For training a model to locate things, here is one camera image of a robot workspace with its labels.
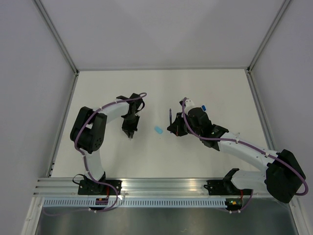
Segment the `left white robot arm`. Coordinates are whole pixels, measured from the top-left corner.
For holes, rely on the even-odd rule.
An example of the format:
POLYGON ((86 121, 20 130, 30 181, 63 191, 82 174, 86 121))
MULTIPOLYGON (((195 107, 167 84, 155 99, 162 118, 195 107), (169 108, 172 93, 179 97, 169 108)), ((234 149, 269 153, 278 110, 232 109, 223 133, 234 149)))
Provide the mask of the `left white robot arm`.
POLYGON ((122 118, 122 131, 129 139, 137 132, 140 116, 138 113, 145 107, 144 97, 147 93, 133 93, 129 98, 118 96, 113 102, 99 108, 86 106, 79 110, 70 133, 74 148, 82 155, 85 177, 91 182, 89 189, 96 195, 105 192, 105 171, 101 164, 100 148, 104 142, 106 125, 122 118))

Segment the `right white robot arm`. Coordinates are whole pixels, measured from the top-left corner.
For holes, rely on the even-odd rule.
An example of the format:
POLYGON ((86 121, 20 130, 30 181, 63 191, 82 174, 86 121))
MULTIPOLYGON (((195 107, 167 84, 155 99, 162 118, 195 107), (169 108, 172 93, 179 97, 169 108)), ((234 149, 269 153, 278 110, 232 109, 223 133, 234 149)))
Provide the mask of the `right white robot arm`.
POLYGON ((176 114, 167 130, 177 137, 192 134, 208 148, 235 156, 257 168, 257 171, 231 169, 223 178, 223 189, 234 195, 240 190, 268 192, 273 198, 289 203, 298 195, 306 176, 294 154, 286 149, 281 152, 263 149, 213 124, 200 107, 176 114))

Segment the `purple pen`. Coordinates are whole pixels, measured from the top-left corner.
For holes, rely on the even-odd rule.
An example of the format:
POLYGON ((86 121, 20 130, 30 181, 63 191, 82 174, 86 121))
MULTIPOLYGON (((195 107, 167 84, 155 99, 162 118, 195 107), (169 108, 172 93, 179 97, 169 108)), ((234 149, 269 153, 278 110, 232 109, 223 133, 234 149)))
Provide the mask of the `purple pen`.
POLYGON ((169 109, 169 126, 172 124, 172 109, 169 109))

